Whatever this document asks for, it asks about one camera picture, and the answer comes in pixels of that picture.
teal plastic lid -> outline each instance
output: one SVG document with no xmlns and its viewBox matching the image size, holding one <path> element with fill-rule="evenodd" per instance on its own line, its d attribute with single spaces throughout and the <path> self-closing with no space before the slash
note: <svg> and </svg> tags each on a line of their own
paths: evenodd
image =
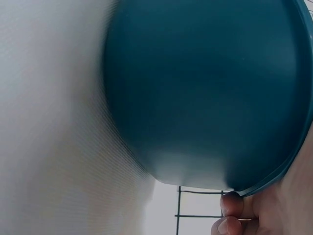
<svg viewBox="0 0 313 235">
<path fill-rule="evenodd" d="M 122 0 L 104 53 L 113 121 L 159 181 L 254 194 L 313 120 L 302 0 Z"/>
</svg>

human skin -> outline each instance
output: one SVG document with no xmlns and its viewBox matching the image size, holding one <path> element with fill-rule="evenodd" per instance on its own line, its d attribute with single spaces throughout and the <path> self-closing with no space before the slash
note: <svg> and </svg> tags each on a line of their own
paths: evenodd
<svg viewBox="0 0 313 235">
<path fill-rule="evenodd" d="M 285 177 L 253 196 L 221 197 L 211 235 L 313 234 L 313 127 Z"/>
</svg>

textured white surface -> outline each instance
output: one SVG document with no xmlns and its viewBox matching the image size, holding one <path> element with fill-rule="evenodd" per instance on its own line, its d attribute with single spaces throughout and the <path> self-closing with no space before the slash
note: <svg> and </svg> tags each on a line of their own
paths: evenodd
<svg viewBox="0 0 313 235">
<path fill-rule="evenodd" d="M 0 234 L 139 235 L 154 179 L 101 91 L 113 0 L 0 0 Z"/>
</svg>

